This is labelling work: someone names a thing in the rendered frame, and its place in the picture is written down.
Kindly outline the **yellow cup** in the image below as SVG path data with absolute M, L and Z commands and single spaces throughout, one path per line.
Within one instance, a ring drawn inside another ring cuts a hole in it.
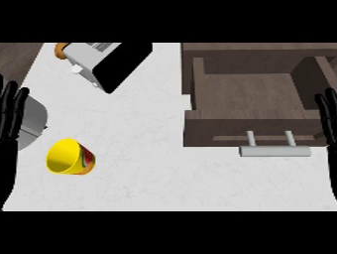
M 48 152 L 46 167 L 58 175 L 86 175 L 95 167 L 95 155 L 76 139 L 61 139 Z

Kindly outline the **brown wooden drawer front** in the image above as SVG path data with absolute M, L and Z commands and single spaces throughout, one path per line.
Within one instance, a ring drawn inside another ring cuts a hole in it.
M 297 145 L 327 145 L 318 110 L 188 110 L 185 147 L 238 147 L 253 131 L 260 146 L 287 145 L 290 131 Z

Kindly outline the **brown wooden drawer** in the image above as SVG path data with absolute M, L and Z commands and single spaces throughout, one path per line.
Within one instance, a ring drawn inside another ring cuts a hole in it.
M 318 110 L 315 95 L 336 85 L 324 57 L 303 59 L 288 73 L 244 74 L 209 74 L 195 58 L 189 110 Z
M 238 147 L 253 131 L 260 146 L 287 145 L 290 131 L 297 145 L 327 145 L 318 110 L 188 110 L 185 147 Z

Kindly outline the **grey rounded appliance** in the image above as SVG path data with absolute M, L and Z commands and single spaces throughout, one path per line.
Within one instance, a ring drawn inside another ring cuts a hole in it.
M 18 150 L 24 150 L 42 136 L 48 127 L 46 106 L 33 98 L 26 101 L 23 126 L 18 138 Z

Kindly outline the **brown wooden cabinet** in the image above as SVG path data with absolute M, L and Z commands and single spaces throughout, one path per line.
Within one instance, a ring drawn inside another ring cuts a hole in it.
M 337 66 L 337 43 L 183 43 L 182 93 L 191 93 L 194 59 L 206 73 L 288 73 L 306 57 L 324 57 Z

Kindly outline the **brown bread slice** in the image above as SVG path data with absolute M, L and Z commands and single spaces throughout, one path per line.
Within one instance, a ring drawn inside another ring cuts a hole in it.
M 55 56 L 58 59 L 61 60 L 65 60 L 67 59 L 67 56 L 65 56 L 65 53 L 64 53 L 64 48 L 65 46 L 68 45 L 70 43 L 57 43 L 57 46 L 55 46 Z

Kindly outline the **white toaster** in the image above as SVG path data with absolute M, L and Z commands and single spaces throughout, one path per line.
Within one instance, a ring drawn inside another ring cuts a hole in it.
M 151 43 L 70 43 L 64 46 L 73 73 L 105 93 L 116 91 L 151 53 Z

